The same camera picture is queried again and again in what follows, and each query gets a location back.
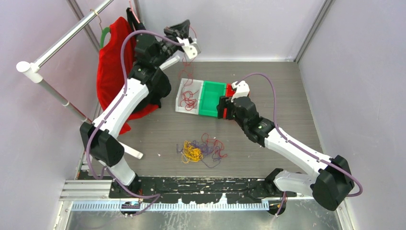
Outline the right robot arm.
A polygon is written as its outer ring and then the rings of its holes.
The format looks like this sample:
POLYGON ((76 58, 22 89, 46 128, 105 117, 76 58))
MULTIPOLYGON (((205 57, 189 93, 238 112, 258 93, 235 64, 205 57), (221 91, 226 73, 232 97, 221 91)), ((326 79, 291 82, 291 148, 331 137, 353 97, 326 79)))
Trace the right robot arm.
POLYGON ((336 210, 350 196, 355 178, 344 157, 330 157, 289 136, 273 121, 260 116, 247 96, 236 99, 220 96, 216 108, 219 119, 236 121, 250 141, 279 153, 304 171, 293 173, 274 169, 264 182, 264 189, 270 196, 300 193, 311 196, 330 211, 336 210))

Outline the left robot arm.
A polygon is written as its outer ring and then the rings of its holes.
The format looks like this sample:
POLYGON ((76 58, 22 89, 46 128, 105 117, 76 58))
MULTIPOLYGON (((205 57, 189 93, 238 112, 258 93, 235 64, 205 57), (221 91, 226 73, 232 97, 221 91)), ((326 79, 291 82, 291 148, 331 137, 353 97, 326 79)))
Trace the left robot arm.
POLYGON ((128 120, 144 117, 161 107, 171 92, 162 65, 178 51, 197 56, 196 41, 190 36, 190 20, 167 26, 163 34, 148 31, 141 24, 125 30, 111 26, 111 39, 99 56, 96 88, 103 112, 79 129, 87 159, 99 161, 121 184, 128 198, 138 195, 137 174, 124 158, 118 136, 129 130, 128 120))

